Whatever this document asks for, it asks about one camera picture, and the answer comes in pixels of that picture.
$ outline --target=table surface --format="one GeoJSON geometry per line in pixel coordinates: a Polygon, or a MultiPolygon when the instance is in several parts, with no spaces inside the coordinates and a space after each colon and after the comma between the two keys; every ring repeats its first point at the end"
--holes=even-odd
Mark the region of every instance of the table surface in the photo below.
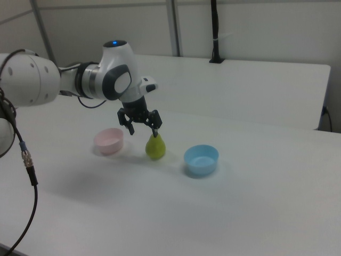
{"type": "MultiPolygon", "coordinates": [[[[155,105],[157,91],[147,95],[155,105]]],[[[93,147],[120,127],[120,102],[75,97],[18,109],[35,162],[38,208],[18,251],[28,255],[339,255],[341,136],[161,110],[166,155],[144,152],[149,128],[124,129],[112,156],[93,147]],[[185,175],[184,152],[206,143],[215,173],[185,175]]],[[[17,143],[0,161],[0,243],[12,245],[33,205],[17,143]]]]}
{"type": "Polygon", "coordinates": [[[330,67],[301,63],[137,55],[141,75],[159,83],[158,109],[318,128],[330,67]]]}

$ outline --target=blue bowl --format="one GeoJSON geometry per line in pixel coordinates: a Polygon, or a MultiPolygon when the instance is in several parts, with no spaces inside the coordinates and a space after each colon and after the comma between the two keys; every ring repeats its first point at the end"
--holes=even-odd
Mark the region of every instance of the blue bowl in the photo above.
{"type": "Polygon", "coordinates": [[[218,150],[214,147],[197,145],[186,151],[184,160],[191,174],[195,176],[206,176],[216,169],[218,157],[218,150]]]}

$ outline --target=black stand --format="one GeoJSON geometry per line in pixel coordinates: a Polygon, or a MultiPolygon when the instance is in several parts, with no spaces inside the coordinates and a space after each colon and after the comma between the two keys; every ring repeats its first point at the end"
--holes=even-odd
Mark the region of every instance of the black stand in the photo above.
{"type": "Polygon", "coordinates": [[[222,63],[224,59],[220,58],[219,55],[219,42],[218,42],[218,31],[219,31],[219,20],[217,11],[217,1],[211,0],[212,10],[212,31],[213,31],[213,56],[209,63],[222,63]]]}

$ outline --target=pink bowl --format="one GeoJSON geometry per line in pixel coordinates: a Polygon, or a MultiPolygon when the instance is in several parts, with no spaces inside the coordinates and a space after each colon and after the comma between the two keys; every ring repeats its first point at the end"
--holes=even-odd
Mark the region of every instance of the pink bowl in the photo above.
{"type": "Polygon", "coordinates": [[[109,128],[99,132],[94,143],[103,154],[113,154],[123,146],[123,131],[118,128],[109,128]]]}

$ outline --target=cable connector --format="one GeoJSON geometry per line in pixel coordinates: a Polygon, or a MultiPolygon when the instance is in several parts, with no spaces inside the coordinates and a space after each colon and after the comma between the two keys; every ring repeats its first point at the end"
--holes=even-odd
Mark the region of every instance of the cable connector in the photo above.
{"type": "Polygon", "coordinates": [[[38,185],[38,181],[37,181],[37,177],[36,177],[36,172],[33,166],[33,160],[31,157],[31,153],[30,151],[28,151],[26,144],[24,141],[21,141],[19,143],[20,147],[21,147],[21,157],[23,159],[23,164],[26,167],[26,171],[28,174],[28,177],[30,178],[31,181],[31,185],[32,186],[36,186],[38,185]]]}
{"type": "Polygon", "coordinates": [[[23,164],[25,165],[26,168],[33,166],[33,161],[31,158],[30,151],[28,150],[22,151],[21,157],[23,159],[23,164]]]}

